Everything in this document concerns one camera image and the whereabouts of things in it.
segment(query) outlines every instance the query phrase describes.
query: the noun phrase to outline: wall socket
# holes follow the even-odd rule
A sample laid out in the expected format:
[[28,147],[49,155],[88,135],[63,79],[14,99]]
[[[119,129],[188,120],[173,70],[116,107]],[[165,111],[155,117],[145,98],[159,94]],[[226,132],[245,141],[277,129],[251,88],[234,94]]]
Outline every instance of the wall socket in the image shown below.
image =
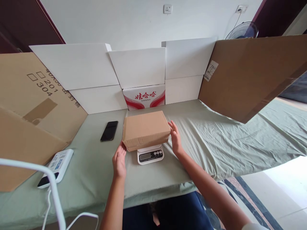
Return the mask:
[[164,5],[163,6],[163,13],[164,14],[171,14],[173,11],[173,6],[172,5]]
[[236,13],[245,13],[248,5],[238,5],[236,9]]

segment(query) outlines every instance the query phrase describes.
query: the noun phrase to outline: white cardboard panel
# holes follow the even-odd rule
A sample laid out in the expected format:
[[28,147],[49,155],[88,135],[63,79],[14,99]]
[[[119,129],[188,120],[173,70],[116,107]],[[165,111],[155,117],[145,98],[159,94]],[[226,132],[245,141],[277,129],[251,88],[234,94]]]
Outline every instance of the white cardboard panel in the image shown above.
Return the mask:
[[165,104],[198,98],[203,75],[165,80]]
[[60,44],[30,46],[66,90],[118,85],[108,51],[111,46]]
[[162,42],[165,79],[204,75],[217,37]]
[[165,83],[165,48],[109,52],[121,88]]
[[69,91],[88,114],[127,109],[119,85]]

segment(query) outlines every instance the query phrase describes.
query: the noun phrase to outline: hand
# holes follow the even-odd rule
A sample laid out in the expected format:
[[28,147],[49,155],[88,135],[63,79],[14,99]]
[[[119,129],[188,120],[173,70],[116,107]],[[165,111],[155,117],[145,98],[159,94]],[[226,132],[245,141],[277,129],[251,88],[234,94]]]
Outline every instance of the hand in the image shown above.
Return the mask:
[[173,152],[177,156],[178,154],[184,152],[181,145],[181,137],[175,123],[171,120],[168,122],[168,124],[170,126],[170,135],[172,137]]
[[127,153],[126,146],[124,143],[121,141],[115,154],[114,157],[112,158],[113,162],[113,169],[114,169],[114,175],[113,179],[116,178],[126,178],[126,166],[125,166],[125,156]]

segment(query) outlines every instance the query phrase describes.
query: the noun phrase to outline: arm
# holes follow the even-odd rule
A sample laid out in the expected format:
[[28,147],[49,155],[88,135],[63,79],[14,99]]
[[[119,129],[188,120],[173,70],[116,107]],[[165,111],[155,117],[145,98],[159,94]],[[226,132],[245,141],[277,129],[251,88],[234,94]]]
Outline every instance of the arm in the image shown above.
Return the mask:
[[183,150],[180,134],[175,123],[171,121],[169,125],[174,154],[225,228],[241,230],[246,224],[251,223],[232,197]]
[[122,229],[122,211],[126,179],[126,152],[126,147],[123,142],[121,142],[112,158],[114,175],[100,230]]

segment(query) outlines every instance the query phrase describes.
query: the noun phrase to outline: person's left hand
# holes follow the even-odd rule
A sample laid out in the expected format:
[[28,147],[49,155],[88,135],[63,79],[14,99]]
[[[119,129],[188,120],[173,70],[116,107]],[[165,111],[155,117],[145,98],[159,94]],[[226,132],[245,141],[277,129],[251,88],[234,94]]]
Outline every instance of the person's left hand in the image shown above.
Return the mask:
[[113,162],[113,169],[114,169],[114,175],[113,178],[126,178],[126,166],[125,166],[125,156],[127,153],[126,146],[124,143],[121,141],[115,154],[114,157],[112,158]]

